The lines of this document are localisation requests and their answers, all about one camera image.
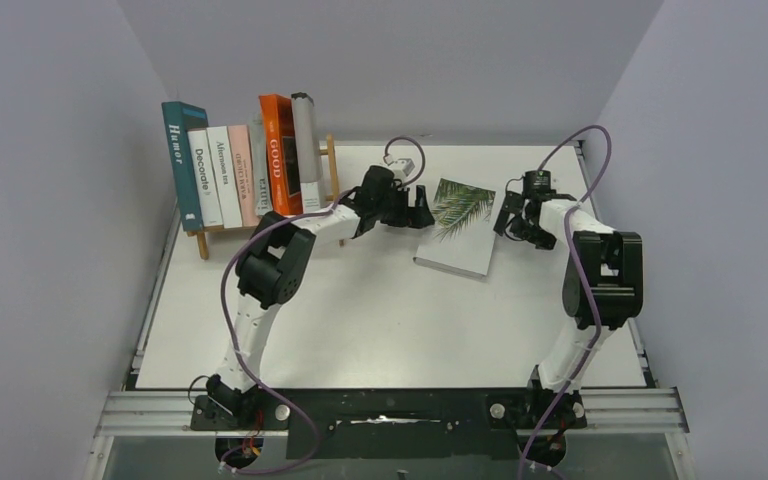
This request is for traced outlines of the grey book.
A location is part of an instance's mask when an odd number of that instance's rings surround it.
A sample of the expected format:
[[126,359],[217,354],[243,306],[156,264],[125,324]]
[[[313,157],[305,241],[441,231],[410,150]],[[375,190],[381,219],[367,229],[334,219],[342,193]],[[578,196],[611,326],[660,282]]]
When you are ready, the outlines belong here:
[[485,186],[440,179],[431,202],[435,224],[420,241],[414,263],[466,278],[485,279],[501,199],[499,191]]
[[272,210],[271,188],[269,183],[266,136],[261,112],[256,112],[249,122],[249,138],[253,175],[253,195],[255,213],[262,216]]

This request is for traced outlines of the wooden book rack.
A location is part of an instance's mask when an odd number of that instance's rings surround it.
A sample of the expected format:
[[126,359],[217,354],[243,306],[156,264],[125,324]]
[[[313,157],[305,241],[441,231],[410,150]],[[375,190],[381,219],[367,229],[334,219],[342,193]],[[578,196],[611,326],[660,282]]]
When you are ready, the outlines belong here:
[[333,210],[336,203],[339,201],[342,192],[340,191],[339,174],[337,169],[335,140],[331,133],[326,135],[325,147],[320,149],[320,155],[327,157],[331,186],[331,194],[326,196],[326,199],[330,200],[331,204],[328,204],[324,210],[315,212],[314,214],[304,214],[289,217],[277,215],[275,218],[267,218],[266,221],[261,221],[257,226],[252,227],[243,226],[226,228],[223,226],[211,226],[204,227],[197,231],[186,231],[185,234],[187,237],[196,239],[199,257],[202,260],[208,260],[210,258],[208,236],[211,234],[247,232],[258,236],[262,229],[264,229],[266,232],[269,232],[271,230],[281,228],[283,225],[292,223],[293,221],[302,220],[305,217],[322,217],[325,212]]

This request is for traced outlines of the white grey file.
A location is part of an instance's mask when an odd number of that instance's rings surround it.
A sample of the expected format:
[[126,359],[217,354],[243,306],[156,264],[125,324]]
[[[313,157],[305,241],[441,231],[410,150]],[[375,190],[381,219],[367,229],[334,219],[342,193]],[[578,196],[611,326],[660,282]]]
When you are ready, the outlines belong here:
[[312,213],[320,210],[325,203],[314,102],[304,92],[294,93],[291,101],[303,212]]

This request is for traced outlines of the orange book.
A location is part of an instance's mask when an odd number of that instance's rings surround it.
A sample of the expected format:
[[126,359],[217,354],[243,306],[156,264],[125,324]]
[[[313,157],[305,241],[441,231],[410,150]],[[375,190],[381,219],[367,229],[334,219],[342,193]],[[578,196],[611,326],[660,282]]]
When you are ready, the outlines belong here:
[[301,214],[303,206],[291,99],[278,94],[260,95],[258,99],[273,210],[284,216]]

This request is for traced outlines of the pink book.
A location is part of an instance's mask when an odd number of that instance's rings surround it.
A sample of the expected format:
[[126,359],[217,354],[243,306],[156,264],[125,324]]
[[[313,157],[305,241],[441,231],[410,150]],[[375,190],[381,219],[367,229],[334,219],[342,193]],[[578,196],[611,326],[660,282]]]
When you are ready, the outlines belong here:
[[243,226],[254,227],[259,217],[256,212],[249,129],[247,125],[229,125],[227,130]]

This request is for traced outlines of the white Afternoon tea book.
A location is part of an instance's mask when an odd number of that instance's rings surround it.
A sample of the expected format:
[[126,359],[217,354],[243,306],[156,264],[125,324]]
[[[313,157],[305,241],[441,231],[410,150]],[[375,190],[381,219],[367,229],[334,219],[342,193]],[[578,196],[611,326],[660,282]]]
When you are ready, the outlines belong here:
[[241,228],[243,218],[239,203],[233,156],[226,126],[207,128],[207,137],[225,229]]

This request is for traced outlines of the white Decorate Furniture book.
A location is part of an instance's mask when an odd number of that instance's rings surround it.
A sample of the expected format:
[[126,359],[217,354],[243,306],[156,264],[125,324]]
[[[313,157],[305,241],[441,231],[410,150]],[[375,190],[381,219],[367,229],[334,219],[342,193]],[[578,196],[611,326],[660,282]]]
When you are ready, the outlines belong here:
[[188,131],[191,159],[196,178],[202,222],[205,227],[224,224],[218,198],[212,157],[205,128]]

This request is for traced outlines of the teal Humor book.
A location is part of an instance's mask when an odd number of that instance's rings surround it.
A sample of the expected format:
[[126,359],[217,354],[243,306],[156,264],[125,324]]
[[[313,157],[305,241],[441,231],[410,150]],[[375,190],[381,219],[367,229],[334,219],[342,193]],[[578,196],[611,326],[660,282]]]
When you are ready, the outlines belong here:
[[204,224],[188,132],[206,128],[208,116],[204,109],[181,101],[162,102],[161,109],[182,228],[200,231]]

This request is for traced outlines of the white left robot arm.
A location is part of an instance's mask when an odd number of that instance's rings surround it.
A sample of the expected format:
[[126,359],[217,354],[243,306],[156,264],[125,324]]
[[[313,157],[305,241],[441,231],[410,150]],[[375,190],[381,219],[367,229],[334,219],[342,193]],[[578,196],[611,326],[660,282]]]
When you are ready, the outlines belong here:
[[207,380],[208,399],[234,417],[249,416],[255,396],[266,388],[259,372],[270,331],[281,307],[300,289],[317,244],[355,239],[379,224],[425,229],[434,223],[425,187],[410,186],[400,168],[380,165],[318,211],[292,217],[267,213],[222,276],[237,279],[237,312],[230,313],[222,291],[230,342]]

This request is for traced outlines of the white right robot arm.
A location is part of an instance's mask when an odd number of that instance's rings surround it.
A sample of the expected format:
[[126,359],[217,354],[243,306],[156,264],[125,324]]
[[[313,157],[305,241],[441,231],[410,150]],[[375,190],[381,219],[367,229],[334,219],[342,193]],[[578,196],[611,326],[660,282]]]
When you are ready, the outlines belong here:
[[553,188],[551,173],[532,170],[519,192],[505,192],[494,232],[537,250],[563,245],[568,261],[561,303],[569,320],[535,368],[540,388],[522,400],[532,425],[550,425],[562,413],[557,392],[580,388],[581,377],[604,342],[643,306],[643,242],[582,209],[582,202]]

